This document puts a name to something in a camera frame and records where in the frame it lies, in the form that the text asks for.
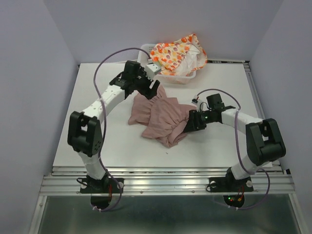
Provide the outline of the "pink skirt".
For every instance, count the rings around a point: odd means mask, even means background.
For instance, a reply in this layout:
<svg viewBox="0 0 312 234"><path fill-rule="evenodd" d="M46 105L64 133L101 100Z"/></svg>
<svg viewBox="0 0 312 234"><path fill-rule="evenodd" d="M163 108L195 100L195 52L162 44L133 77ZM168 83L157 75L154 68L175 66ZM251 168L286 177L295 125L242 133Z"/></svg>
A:
<svg viewBox="0 0 312 234"><path fill-rule="evenodd" d="M183 130L192 110L195 110L194 106L180 104L177 98L168 97L163 86L159 86L157 95L150 100L141 94L134 97L128 124L146 126L142 137L155 139L171 148L186 137Z"/></svg>

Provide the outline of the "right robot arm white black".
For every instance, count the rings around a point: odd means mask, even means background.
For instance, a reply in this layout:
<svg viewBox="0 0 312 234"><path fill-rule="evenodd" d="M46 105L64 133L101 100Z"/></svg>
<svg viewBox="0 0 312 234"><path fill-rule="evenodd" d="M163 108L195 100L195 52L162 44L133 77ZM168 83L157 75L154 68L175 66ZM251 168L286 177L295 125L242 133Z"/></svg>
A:
<svg viewBox="0 0 312 234"><path fill-rule="evenodd" d="M239 189L253 190L251 175L269 162L286 154L286 147L276 120L255 118L240 112L240 108L226 106L220 94L208 96L206 102L198 96L192 99L195 110L189 112L185 133L204 130L210 123L220 123L234 128L246 137L245 157L238 156L238 163L230 167L222 177L211 177L206 190L211 193L236 192Z"/></svg>

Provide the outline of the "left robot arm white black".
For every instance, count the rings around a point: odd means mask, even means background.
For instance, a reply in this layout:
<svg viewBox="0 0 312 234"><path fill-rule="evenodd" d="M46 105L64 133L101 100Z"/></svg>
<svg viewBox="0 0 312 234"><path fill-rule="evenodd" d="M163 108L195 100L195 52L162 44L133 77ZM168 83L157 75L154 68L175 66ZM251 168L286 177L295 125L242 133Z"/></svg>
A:
<svg viewBox="0 0 312 234"><path fill-rule="evenodd" d="M109 173L105 171L99 153L106 131L106 118L133 91L138 91L147 99L157 94L160 85L154 77L161 71L155 63L141 66L135 61L127 61L124 70L110 82L106 90L82 112L74 111L69 118L67 143L81 157L87 171L78 182L88 193L103 193L109 188Z"/></svg>

